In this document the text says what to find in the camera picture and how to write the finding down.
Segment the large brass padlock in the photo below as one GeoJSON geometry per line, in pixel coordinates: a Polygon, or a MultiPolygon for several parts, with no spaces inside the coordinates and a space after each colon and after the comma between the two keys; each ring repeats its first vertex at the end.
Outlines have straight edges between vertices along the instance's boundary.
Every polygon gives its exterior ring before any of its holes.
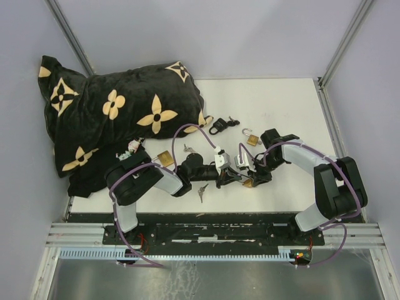
{"type": "Polygon", "coordinates": [[[160,163],[163,167],[169,167],[174,164],[174,159],[169,151],[163,151],[152,159],[152,162],[160,163]]]}

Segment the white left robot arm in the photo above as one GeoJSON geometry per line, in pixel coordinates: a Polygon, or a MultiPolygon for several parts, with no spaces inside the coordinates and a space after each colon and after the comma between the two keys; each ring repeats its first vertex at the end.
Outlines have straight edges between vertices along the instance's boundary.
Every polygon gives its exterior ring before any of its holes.
{"type": "Polygon", "coordinates": [[[116,235],[123,243],[131,244],[138,238],[136,202],[151,188],[181,197],[191,190],[192,182],[214,181],[220,188],[241,181],[243,176],[230,166],[226,153],[217,155],[211,164],[204,164],[200,154],[191,153],[176,171],[171,171],[151,162],[146,151],[139,151],[109,168],[104,178],[112,200],[116,235]]]}

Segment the brass padlock long shackle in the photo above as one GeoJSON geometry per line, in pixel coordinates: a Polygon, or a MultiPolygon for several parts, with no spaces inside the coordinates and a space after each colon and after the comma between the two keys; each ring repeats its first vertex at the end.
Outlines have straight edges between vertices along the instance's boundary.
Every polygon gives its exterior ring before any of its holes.
{"type": "Polygon", "coordinates": [[[247,188],[253,188],[253,180],[247,179],[242,183],[242,185],[247,188]]]}

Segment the small padlock keys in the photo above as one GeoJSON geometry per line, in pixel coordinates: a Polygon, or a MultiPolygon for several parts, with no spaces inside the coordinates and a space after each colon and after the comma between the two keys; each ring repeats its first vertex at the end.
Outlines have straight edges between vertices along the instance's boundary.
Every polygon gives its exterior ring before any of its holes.
{"type": "Polygon", "coordinates": [[[206,190],[206,188],[209,186],[209,184],[206,184],[205,186],[202,186],[202,187],[200,187],[199,188],[199,190],[198,190],[198,195],[199,195],[199,198],[200,198],[200,201],[201,201],[201,203],[203,203],[203,195],[204,195],[204,192],[205,192],[205,190],[206,190]]]}

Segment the black padlock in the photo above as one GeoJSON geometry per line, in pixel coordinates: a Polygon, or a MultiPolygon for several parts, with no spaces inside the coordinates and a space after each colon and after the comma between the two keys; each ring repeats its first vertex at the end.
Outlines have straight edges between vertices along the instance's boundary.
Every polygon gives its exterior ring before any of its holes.
{"type": "Polygon", "coordinates": [[[214,136],[218,133],[223,132],[227,127],[228,127],[227,122],[222,118],[218,118],[209,128],[209,134],[214,136]]]}

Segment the black padlock keys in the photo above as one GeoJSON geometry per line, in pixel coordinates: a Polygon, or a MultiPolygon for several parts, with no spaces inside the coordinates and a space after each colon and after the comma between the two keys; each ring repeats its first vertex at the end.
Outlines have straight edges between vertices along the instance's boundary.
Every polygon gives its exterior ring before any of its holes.
{"type": "Polygon", "coordinates": [[[229,121],[227,122],[227,125],[230,127],[238,126],[240,125],[240,122],[236,119],[233,119],[231,116],[228,117],[229,121]]]}

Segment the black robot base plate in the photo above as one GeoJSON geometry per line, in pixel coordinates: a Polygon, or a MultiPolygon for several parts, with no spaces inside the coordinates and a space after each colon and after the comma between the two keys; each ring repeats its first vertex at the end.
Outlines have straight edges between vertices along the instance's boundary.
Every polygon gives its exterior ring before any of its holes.
{"type": "Polygon", "coordinates": [[[280,246],[323,246],[321,231],[297,232],[293,213],[139,213],[139,224],[119,236],[115,225],[104,228],[102,243],[127,240],[148,255],[261,255],[280,246]]]}

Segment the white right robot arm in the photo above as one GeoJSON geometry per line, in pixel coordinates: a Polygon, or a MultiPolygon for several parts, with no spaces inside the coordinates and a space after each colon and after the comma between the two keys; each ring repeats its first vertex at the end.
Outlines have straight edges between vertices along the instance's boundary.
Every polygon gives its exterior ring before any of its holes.
{"type": "Polygon", "coordinates": [[[314,203],[297,213],[286,230],[293,244],[302,244],[314,229],[355,218],[368,204],[353,158],[328,156],[308,146],[298,136],[282,136],[276,129],[265,131],[261,142],[266,148],[261,158],[252,156],[243,144],[239,145],[239,154],[235,157],[236,166],[248,170],[253,186],[270,181],[271,173],[283,164],[294,164],[314,179],[314,203]]]}

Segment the large padlock keys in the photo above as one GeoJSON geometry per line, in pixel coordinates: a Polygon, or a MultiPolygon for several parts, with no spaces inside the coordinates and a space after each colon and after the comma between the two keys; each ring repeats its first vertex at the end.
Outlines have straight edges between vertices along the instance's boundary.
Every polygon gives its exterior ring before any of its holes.
{"type": "Polygon", "coordinates": [[[195,150],[192,147],[189,147],[186,144],[184,144],[184,152],[185,153],[189,153],[189,154],[196,153],[195,150]]]}

